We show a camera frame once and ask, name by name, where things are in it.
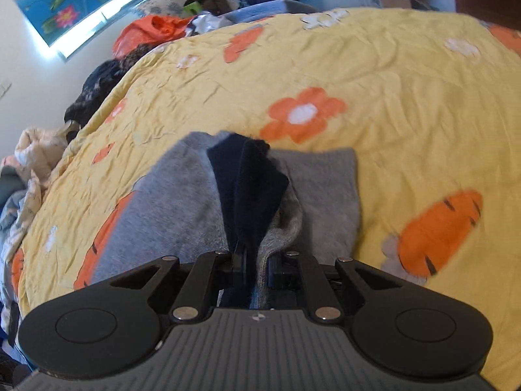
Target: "circular pad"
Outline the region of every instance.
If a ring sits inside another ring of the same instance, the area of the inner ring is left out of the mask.
[[[66,379],[96,379],[124,371],[150,355],[160,321],[148,293],[106,282],[34,309],[22,322],[19,342],[28,360]]]
[[[116,317],[100,309],[79,309],[64,314],[56,323],[56,332],[64,340],[77,344],[102,341],[118,326]]]
[[[404,336],[420,342],[443,341],[456,330],[449,315],[431,309],[407,310],[398,315],[396,326]]]

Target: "yellow bed sheet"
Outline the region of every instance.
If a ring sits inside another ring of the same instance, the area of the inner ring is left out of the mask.
[[[285,118],[288,98],[315,102],[318,114],[307,106]],[[364,8],[278,15],[147,55],[55,172],[22,245],[23,315],[73,290],[118,201],[194,130],[304,152],[355,148],[356,256],[376,267],[387,236],[445,196],[478,191],[481,219],[427,287],[486,315],[494,343],[484,376],[500,390],[521,384],[521,59],[477,20]]]

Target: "red clothing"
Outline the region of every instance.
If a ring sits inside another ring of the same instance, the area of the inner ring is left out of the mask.
[[[139,44],[159,45],[183,38],[191,20],[154,15],[138,19],[121,31],[112,48],[114,58],[122,59]]]

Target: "gray ribbed plate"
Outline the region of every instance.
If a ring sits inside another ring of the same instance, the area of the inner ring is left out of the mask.
[[[417,384],[391,376],[360,357],[340,328],[312,323],[301,310],[229,309],[216,309],[197,325],[176,326],[158,351],[127,372],[93,381],[67,381],[36,373],[19,389],[493,390],[478,376],[446,384]]]

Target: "gray sweater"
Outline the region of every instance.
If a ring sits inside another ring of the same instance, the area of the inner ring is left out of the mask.
[[[163,255],[194,262],[208,251],[228,250],[221,203],[207,150],[229,133],[192,132],[150,170],[114,228],[93,283]],[[360,209],[353,149],[320,154],[269,153],[290,180],[257,256],[252,306],[267,302],[268,258],[290,245],[332,264],[349,256],[356,242]]]

